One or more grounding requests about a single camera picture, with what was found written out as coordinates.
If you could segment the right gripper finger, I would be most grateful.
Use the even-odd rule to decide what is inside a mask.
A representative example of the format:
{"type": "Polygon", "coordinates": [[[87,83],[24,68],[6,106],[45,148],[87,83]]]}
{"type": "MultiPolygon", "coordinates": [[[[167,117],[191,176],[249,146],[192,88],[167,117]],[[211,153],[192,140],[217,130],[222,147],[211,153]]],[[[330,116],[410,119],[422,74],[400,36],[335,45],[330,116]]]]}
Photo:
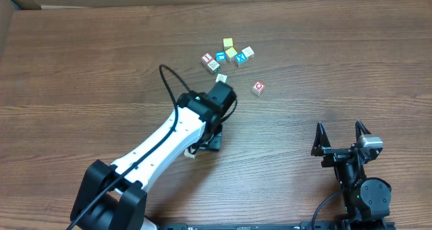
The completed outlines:
{"type": "Polygon", "coordinates": [[[321,121],[317,123],[315,141],[312,147],[312,155],[325,155],[331,149],[331,144],[321,121]]]}
{"type": "Polygon", "coordinates": [[[355,123],[355,130],[356,130],[356,140],[359,140],[359,138],[362,135],[371,134],[370,131],[365,127],[365,125],[359,119],[355,123]]]}

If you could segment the white spiral block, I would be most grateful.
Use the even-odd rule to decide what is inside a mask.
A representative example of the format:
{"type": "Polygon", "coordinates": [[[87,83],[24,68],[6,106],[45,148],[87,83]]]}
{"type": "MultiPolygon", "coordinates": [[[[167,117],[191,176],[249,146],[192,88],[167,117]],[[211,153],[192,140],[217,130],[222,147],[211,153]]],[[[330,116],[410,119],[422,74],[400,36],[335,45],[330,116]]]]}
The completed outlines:
{"type": "Polygon", "coordinates": [[[223,75],[223,74],[217,74],[217,77],[216,77],[216,80],[215,80],[216,82],[223,82],[223,83],[226,83],[227,82],[227,76],[226,75],[223,75]]]}

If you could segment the red circle block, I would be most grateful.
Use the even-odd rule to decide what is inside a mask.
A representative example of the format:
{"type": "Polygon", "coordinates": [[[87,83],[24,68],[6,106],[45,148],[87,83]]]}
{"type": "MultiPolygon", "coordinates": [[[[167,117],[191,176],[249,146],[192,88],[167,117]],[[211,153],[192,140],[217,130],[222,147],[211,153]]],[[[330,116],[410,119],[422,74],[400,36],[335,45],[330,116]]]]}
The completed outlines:
{"type": "Polygon", "coordinates": [[[265,84],[262,83],[261,81],[257,80],[253,84],[251,91],[252,91],[252,93],[256,94],[257,96],[260,96],[261,93],[264,91],[264,89],[265,89],[265,84]]]}

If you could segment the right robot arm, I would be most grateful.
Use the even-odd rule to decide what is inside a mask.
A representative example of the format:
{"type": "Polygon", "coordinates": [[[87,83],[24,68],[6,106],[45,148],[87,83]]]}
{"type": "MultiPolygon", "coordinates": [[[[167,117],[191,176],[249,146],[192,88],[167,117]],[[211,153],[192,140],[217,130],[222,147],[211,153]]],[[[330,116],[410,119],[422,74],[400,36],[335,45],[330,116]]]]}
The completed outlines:
{"type": "Polygon", "coordinates": [[[330,200],[341,196],[345,213],[337,215],[326,229],[394,229],[393,223],[387,224],[392,187],[378,177],[367,177],[364,165],[374,161],[383,150],[383,141],[372,134],[358,120],[355,123],[356,141],[348,148],[333,149],[321,122],[317,123],[315,141],[311,155],[323,158],[321,166],[334,169],[340,191],[325,199],[315,210],[310,228],[316,229],[319,211],[330,200]]]}

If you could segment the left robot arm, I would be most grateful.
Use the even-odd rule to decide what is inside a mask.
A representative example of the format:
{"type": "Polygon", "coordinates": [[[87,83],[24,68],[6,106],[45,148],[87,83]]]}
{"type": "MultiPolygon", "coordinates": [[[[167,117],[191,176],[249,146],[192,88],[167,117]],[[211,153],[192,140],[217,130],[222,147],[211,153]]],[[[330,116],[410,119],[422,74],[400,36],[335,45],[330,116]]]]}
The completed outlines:
{"type": "Polygon", "coordinates": [[[87,168],[70,220],[88,230],[158,229],[145,217],[147,194],[183,152],[221,148],[222,123],[233,113],[234,89],[217,82],[208,92],[183,93],[165,123],[133,151],[110,165],[87,168]]]}

